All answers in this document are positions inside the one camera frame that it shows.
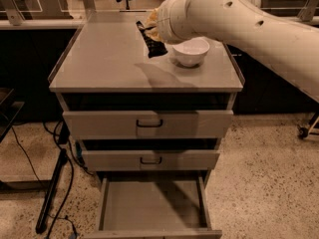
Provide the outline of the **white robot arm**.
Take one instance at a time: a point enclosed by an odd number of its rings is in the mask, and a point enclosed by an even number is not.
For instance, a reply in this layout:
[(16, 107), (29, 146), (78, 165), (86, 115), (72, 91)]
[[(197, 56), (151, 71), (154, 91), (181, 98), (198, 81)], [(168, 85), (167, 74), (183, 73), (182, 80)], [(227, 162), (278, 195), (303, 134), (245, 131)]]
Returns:
[(146, 34), (167, 44), (203, 36), (233, 46), (319, 102), (319, 29), (248, 0), (166, 0), (149, 15)]

